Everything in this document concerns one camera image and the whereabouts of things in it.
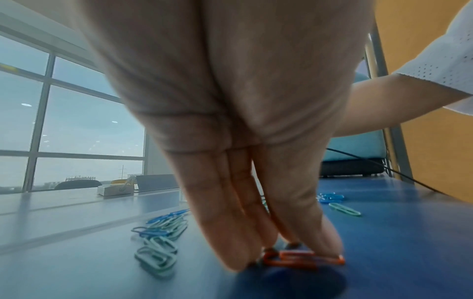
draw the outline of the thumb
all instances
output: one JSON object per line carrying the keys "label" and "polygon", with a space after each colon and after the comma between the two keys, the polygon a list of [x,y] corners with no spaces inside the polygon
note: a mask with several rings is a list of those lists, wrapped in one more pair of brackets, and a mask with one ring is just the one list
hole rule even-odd
{"label": "thumb", "polygon": [[320,130],[278,145],[252,151],[271,217],[283,237],[298,239],[321,256],[336,257],[343,245],[335,227],[323,216],[316,189],[329,137]]}

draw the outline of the perforated fabric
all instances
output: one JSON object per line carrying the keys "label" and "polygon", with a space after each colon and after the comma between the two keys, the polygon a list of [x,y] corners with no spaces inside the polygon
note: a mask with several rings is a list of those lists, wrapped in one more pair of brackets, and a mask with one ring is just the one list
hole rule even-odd
{"label": "perforated fabric", "polygon": [[[432,81],[473,95],[473,0],[457,14],[445,35],[395,73]],[[473,115],[473,97],[445,108]]]}

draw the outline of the forearm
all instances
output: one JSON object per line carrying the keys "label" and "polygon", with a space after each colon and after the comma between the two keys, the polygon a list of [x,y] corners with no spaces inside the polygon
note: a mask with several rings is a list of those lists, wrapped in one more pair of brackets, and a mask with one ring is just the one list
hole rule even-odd
{"label": "forearm", "polygon": [[399,74],[356,83],[335,136],[391,127],[469,96],[430,81]]}

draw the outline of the black cable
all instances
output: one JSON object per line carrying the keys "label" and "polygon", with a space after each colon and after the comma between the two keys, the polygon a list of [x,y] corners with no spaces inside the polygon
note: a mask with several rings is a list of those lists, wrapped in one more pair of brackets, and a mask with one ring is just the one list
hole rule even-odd
{"label": "black cable", "polygon": [[391,169],[391,168],[385,166],[385,165],[382,164],[382,163],[378,163],[378,162],[372,161],[372,160],[367,159],[367,158],[363,158],[363,157],[360,157],[360,156],[357,156],[357,155],[345,153],[344,151],[339,151],[339,150],[336,150],[336,149],[333,149],[333,148],[329,148],[329,147],[327,147],[327,150],[328,150],[328,151],[332,151],[332,152],[336,152],[336,153],[340,153],[340,154],[344,154],[344,155],[347,155],[347,156],[350,156],[350,157],[354,157],[354,158],[356,158],[356,159],[365,160],[365,161],[367,161],[367,162],[370,162],[370,163],[373,163],[373,164],[376,164],[376,165],[379,165],[379,166],[383,166],[383,168],[388,169],[388,170],[390,170],[390,171],[392,171],[392,172],[394,172],[394,173],[397,173],[398,175],[403,176],[403,177],[405,177],[405,178],[407,178],[407,179],[409,179],[409,180],[411,180],[411,181],[413,181],[413,182],[415,182],[415,183],[417,183],[417,184],[419,184],[419,185],[421,185],[421,186],[424,186],[425,188],[428,188],[428,189],[430,189],[430,190],[432,190],[432,191],[434,191],[434,192],[438,192],[438,193],[444,194],[443,192],[440,192],[440,191],[437,190],[437,189],[434,189],[434,188],[432,188],[432,187],[430,187],[430,186],[428,186],[428,185],[426,185],[426,184],[424,184],[424,183],[421,183],[421,182],[419,182],[418,180],[415,180],[415,179],[411,178],[410,176],[405,175],[405,174],[403,174],[403,173],[401,173],[401,172],[399,172],[399,171],[396,171],[396,170],[394,170],[394,169]]}

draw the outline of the red paper clip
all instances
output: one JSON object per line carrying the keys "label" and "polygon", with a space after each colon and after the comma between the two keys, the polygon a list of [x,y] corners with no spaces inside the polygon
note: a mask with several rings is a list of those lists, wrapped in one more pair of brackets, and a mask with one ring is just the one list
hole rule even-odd
{"label": "red paper clip", "polygon": [[263,254],[263,263],[267,266],[287,267],[297,269],[317,269],[320,264],[344,265],[345,258],[327,258],[317,256],[313,251],[307,250],[281,250],[266,249]]}

